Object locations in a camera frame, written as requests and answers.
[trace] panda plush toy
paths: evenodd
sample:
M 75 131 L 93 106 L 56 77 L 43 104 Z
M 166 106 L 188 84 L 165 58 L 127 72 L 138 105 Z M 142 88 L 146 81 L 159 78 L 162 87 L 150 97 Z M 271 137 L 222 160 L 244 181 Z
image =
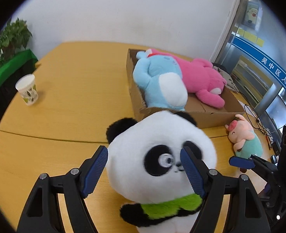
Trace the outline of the panda plush toy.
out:
M 201 208 L 180 161 L 188 146 L 215 168 L 212 141 L 185 112 L 154 113 L 140 122 L 123 118 L 106 132 L 108 179 L 113 189 L 134 201 L 120 209 L 140 233 L 189 233 Z

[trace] cardboard box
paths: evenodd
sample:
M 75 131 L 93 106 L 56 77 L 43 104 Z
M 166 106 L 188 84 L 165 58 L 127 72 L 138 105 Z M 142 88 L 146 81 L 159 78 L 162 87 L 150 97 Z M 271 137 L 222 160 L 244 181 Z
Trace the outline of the cardboard box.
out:
M 133 81 L 132 74 L 138 61 L 136 58 L 136 53 L 138 51 L 140 50 L 128 50 L 126 68 L 134 116 L 138 121 L 141 121 L 149 115 L 164 109 L 156 107 L 147 108 L 144 101 L 144 92 L 141 91 Z M 185 111 L 196 120 L 198 127 L 201 129 L 229 124 L 234 120 L 236 114 L 243 114 L 244 109 L 226 87 L 224 88 L 221 97 L 225 100 L 225 106 L 222 109 L 216 109 L 202 103 L 194 94 L 189 93 Z

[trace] paper cup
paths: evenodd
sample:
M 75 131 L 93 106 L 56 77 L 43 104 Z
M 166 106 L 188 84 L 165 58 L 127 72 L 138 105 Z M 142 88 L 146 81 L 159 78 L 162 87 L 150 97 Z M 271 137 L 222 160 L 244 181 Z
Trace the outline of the paper cup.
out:
M 20 80 L 18 80 L 15 87 L 28 106 L 37 101 L 38 93 L 36 91 L 34 74 L 27 74 L 23 76 Z

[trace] panda eye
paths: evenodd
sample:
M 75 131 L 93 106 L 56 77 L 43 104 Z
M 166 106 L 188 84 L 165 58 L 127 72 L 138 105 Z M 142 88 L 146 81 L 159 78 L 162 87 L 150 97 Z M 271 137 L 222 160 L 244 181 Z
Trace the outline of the panda eye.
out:
M 198 148 L 197 145 L 195 145 L 193 142 L 191 141 L 185 141 L 183 143 L 183 147 L 189 147 L 189 149 L 193 152 L 193 154 L 195 155 L 195 157 L 197 159 L 202 159 L 202 152 L 201 150 Z
M 151 148 L 144 157 L 144 167 L 148 174 L 161 176 L 166 174 L 174 164 L 174 157 L 166 145 Z
M 162 167 L 171 167 L 174 163 L 174 158 L 171 154 L 169 153 L 164 153 L 161 154 L 158 158 L 158 163 L 162 166 Z

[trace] green fuzzy scarf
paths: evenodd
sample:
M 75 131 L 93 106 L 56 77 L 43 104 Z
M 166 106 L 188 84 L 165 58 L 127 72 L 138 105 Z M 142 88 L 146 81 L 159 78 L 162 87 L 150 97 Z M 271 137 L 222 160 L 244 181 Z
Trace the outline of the green fuzzy scarf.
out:
M 172 201 L 157 203 L 157 204 L 141 204 L 145 214 L 150 219 L 160 219 L 178 214 L 180 209 L 193 211 L 202 203 L 202 199 L 198 194 L 189 194 L 187 196 L 177 198 Z

